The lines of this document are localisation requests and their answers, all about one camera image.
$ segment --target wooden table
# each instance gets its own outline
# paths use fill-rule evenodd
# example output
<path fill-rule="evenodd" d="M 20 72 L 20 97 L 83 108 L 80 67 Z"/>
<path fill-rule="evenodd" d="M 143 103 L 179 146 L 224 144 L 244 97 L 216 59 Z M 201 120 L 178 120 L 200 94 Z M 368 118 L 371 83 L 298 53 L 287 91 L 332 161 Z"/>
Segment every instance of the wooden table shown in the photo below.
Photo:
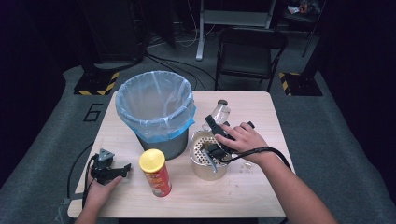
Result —
<path fill-rule="evenodd" d="M 100 217 L 283 217 L 285 216 L 268 180 L 260 167 L 244 159 L 229 164 L 227 173 L 219 180 L 204 181 L 192 171 L 190 145 L 177 158 L 167 161 L 172 191 L 163 198 L 153 195 L 147 179 L 138 165 L 143 153 L 134 132 L 119 118 L 114 93 L 91 155 L 102 147 L 115 153 L 113 168 L 131 163 L 132 170 L 113 191 Z M 194 91 L 197 107 L 193 133 L 201 130 L 205 117 L 213 111 L 219 99 L 229 102 L 231 126 L 252 121 L 256 131 L 268 145 L 277 148 L 292 162 L 275 108 L 268 92 L 264 91 Z M 76 193 L 84 189 L 84 175 Z M 81 200 L 71 202 L 68 215 L 77 217 Z"/>

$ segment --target bottle cap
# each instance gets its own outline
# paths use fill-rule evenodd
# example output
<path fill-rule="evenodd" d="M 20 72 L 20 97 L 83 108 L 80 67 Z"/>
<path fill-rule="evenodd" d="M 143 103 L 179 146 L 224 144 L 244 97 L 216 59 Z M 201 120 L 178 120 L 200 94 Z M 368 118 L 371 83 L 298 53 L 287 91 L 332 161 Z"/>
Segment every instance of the bottle cap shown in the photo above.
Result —
<path fill-rule="evenodd" d="M 159 149 L 149 149 L 143 152 L 139 159 L 140 169 L 146 173 L 155 173 L 163 168 L 165 156 Z"/>
<path fill-rule="evenodd" d="M 228 102 L 226 100 L 219 100 L 218 105 L 227 105 Z"/>

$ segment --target light blue plastic bag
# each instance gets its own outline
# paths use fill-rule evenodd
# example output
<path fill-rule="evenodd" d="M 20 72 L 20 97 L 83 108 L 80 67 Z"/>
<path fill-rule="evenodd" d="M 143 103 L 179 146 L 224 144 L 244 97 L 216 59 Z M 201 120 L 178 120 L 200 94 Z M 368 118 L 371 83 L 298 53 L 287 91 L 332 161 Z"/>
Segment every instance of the light blue plastic bag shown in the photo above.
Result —
<path fill-rule="evenodd" d="M 152 71 L 121 85 L 116 108 L 121 120 L 146 143 L 164 142 L 193 123 L 195 105 L 190 82 L 172 72 Z"/>

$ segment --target perforated metal cup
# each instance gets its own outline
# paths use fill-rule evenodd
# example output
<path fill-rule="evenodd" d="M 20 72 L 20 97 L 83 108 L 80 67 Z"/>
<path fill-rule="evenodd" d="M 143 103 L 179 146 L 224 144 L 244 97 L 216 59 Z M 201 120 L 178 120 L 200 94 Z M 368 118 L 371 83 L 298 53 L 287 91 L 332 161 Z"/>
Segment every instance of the perforated metal cup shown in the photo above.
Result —
<path fill-rule="evenodd" d="M 227 163 L 220 162 L 217 159 L 213 159 L 216 164 L 217 172 L 213 171 L 210 161 L 203 153 L 203 144 L 217 144 L 213 133 L 208 131 L 198 131 L 192 135 L 190 156 L 192 160 L 192 170 L 194 173 L 203 180 L 217 180 L 225 175 L 227 171 Z"/>

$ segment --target cable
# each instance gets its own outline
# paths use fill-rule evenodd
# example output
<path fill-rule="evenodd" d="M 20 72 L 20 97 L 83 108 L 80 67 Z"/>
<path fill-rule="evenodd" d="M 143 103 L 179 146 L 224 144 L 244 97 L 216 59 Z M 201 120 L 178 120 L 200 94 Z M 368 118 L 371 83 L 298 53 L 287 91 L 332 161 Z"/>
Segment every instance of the cable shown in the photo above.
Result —
<path fill-rule="evenodd" d="M 196 25 L 196 23 L 195 23 L 194 17 L 192 16 L 190 0 L 188 0 L 187 3 L 189 4 L 189 10 L 190 10 L 190 15 L 191 15 L 191 18 L 192 18 L 192 22 L 194 23 L 195 38 L 192 40 L 192 42 L 191 42 L 189 45 L 182 45 L 182 44 L 180 44 L 180 45 L 183 46 L 183 47 L 189 47 L 189 46 L 191 46 L 193 43 L 195 43 L 195 41 L 197 40 L 197 36 L 198 36 L 197 25 Z"/>
<path fill-rule="evenodd" d="M 265 152 L 265 151 L 274 152 L 283 161 L 283 163 L 285 163 L 285 165 L 289 169 L 291 169 L 290 164 L 289 164 L 288 160 L 286 159 L 286 157 L 279 150 L 277 150 L 276 148 L 273 148 L 273 147 L 257 147 L 257 148 L 253 148 L 253 149 L 251 149 L 249 151 L 245 151 L 245 152 L 242 152 L 242 153 L 238 154 L 238 156 L 235 157 L 235 158 L 232 158 L 232 159 L 229 159 L 229 160 L 226 160 L 226 161 L 221 159 L 220 161 L 221 162 L 236 161 L 238 159 L 244 158 L 244 157 L 249 156 L 251 154 L 261 153 L 261 152 Z"/>
<path fill-rule="evenodd" d="M 180 64 L 184 64 L 184 65 L 193 67 L 193 68 L 195 68 L 195 69 L 198 69 L 198 70 L 204 72 L 206 75 L 208 75 L 210 78 L 212 78 L 213 81 L 216 81 L 208 72 L 206 72 L 204 69 L 202 69 L 202 68 L 200 68 L 200 67 L 194 66 L 194 65 L 189 64 L 189 63 L 182 63 L 182 62 L 175 61 L 175 60 L 170 60 L 170 59 L 161 58 L 161 57 L 152 55 L 152 54 L 150 54 L 150 53 L 148 53 L 148 52 L 147 52 L 146 54 L 147 54 L 148 56 L 150 56 L 150 57 L 152 57 L 152 58 L 155 58 L 155 59 L 158 59 L 158 60 L 168 61 L 168 62 L 171 62 L 171 63 L 180 63 Z"/>
<path fill-rule="evenodd" d="M 223 4 L 223 0 L 221 0 L 221 5 L 220 5 L 220 11 L 222 11 L 222 4 Z M 215 28 L 216 24 L 212 26 L 212 28 L 210 28 L 210 30 L 206 33 L 206 35 L 204 35 L 204 38 L 210 34 L 210 32 L 213 30 L 213 28 Z"/>
<path fill-rule="evenodd" d="M 82 194 L 82 208 L 84 208 L 85 201 L 87 200 L 88 191 L 90 190 L 90 186 L 91 186 L 93 180 L 96 178 L 96 177 L 95 177 L 95 178 L 91 181 L 90 185 L 87 187 L 88 174 L 90 173 L 91 162 L 94 161 L 97 157 L 98 157 L 98 154 L 93 155 L 93 156 L 90 158 L 90 161 L 89 161 L 88 164 L 87 164 L 87 168 L 86 168 L 86 171 L 85 171 L 84 193 Z"/>
<path fill-rule="evenodd" d="M 175 37 L 175 40 L 176 40 L 176 43 L 183 43 L 183 42 L 191 42 L 191 41 L 194 41 L 194 40 L 179 40 L 179 39 L 177 39 L 176 37 Z M 149 41 L 147 48 L 148 48 L 148 49 L 151 49 L 151 48 L 154 48 L 154 47 L 163 45 L 163 44 L 166 44 L 166 42 L 164 42 L 160 37 L 158 37 L 158 36 L 155 35 L 155 36 L 152 37 L 152 39 Z"/>
<path fill-rule="evenodd" d="M 115 68 L 98 68 L 96 66 L 95 66 L 95 68 L 97 68 L 97 69 L 99 69 L 100 71 L 103 71 L 103 72 L 117 73 L 119 71 L 131 68 L 131 67 L 133 67 L 135 65 L 137 65 L 137 61 L 134 62 L 134 63 L 128 63 L 126 65 L 123 65 L 123 66 L 120 66 L 120 67 L 115 67 Z"/>
<path fill-rule="evenodd" d="M 190 73 L 190 72 L 188 72 L 188 71 L 186 71 L 186 70 L 180 68 L 179 66 L 177 66 L 177 65 L 175 65 L 175 64 L 169 63 L 169 62 L 167 62 L 167 61 L 164 61 L 164 62 L 160 63 L 160 62 L 158 62 L 156 59 L 154 59 L 155 57 L 152 57 L 152 56 L 151 56 L 150 54 L 148 54 L 148 53 L 146 54 L 146 57 L 150 58 L 152 61 L 154 61 L 154 62 L 156 62 L 156 63 L 159 63 L 159 64 L 161 64 L 161 65 L 163 65 L 163 66 L 165 66 L 165 67 L 171 69 L 174 73 L 177 73 L 177 72 L 176 72 L 174 69 L 172 69 L 171 67 L 169 67 L 169 66 L 173 66 L 173 67 L 175 67 L 176 69 L 179 69 L 180 71 L 185 72 L 185 73 L 191 75 L 191 76 L 195 79 L 195 85 L 194 85 L 194 88 L 193 88 L 194 91 L 196 90 L 196 87 L 197 87 L 197 85 L 198 85 L 198 81 L 201 83 L 201 85 L 203 86 L 204 90 L 206 90 L 206 87 L 205 87 L 204 83 L 203 83 L 199 78 L 197 78 L 197 76 L 193 75 L 192 73 Z"/>
<path fill-rule="evenodd" d="M 78 160 L 79 160 L 79 158 L 82 156 L 82 154 L 84 154 L 84 152 L 85 152 L 88 148 L 90 148 L 92 145 L 93 145 L 93 142 L 91 142 L 87 147 L 84 148 L 84 150 L 82 150 L 82 151 L 78 154 L 78 156 L 76 157 L 75 161 L 73 162 L 72 167 L 70 168 L 69 176 L 67 177 L 67 187 L 66 187 L 66 192 L 67 192 L 66 195 L 67 195 L 67 198 L 68 198 L 68 199 L 70 199 L 70 179 L 71 179 L 71 176 L 72 176 L 74 167 L 76 166 L 76 163 L 78 162 Z"/>

